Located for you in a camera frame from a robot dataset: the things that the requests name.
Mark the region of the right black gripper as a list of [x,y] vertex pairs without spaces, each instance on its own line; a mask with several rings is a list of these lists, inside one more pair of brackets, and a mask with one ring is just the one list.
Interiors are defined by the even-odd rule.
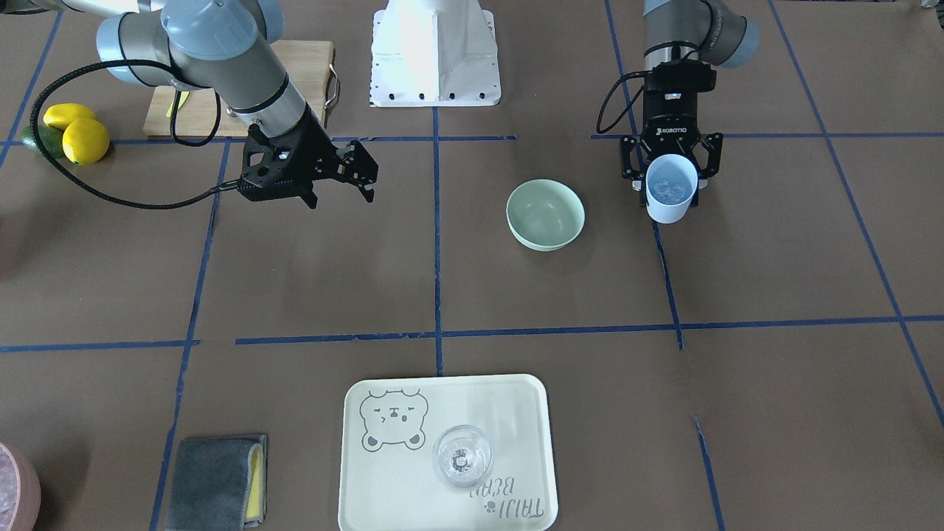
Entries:
[[358,186],[367,203],[375,200],[378,163],[357,140],[337,148],[317,118],[302,118],[289,131],[266,136],[255,120],[247,130],[238,192],[249,201],[301,198],[317,206],[313,183],[334,179]]

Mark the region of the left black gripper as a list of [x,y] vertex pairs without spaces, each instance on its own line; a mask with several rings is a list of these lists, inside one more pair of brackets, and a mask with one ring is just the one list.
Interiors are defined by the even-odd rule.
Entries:
[[664,154],[678,154],[698,165],[698,188],[707,187],[721,170],[723,132],[702,134],[698,127],[698,95],[714,90],[717,72],[707,63],[660,63],[644,77],[643,128],[640,137],[624,135],[618,142],[621,178],[644,191],[648,165]]

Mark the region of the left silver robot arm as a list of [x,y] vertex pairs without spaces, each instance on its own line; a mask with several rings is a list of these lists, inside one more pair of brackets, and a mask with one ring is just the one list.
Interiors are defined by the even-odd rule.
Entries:
[[705,186],[721,168],[725,136],[701,131],[699,94],[715,90],[718,67],[738,68],[751,60],[759,29],[721,1],[647,1],[643,19],[644,68],[614,84],[642,82],[642,130],[620,139],[623,178],[643,192],[655,160],[680,155],[695,165],[695,184]]

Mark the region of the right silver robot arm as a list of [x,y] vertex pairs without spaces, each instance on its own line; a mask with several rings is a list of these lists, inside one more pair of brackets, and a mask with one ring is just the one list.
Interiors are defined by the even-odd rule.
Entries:
[[35,98],[29,123],[54,91],[81,75],[109,70],[118,80],[176,91],[209,89],[247,128],[240,177],[172,209],[236,190],[249,201],[300,198],[311,209],[314,182],[350,184],[374,201],[377,162],[357,140],[336,147],[300,88],[274,54],[284,17],[277,1],[4,1],[3,14],[92,13],[98,63],[62,75]]

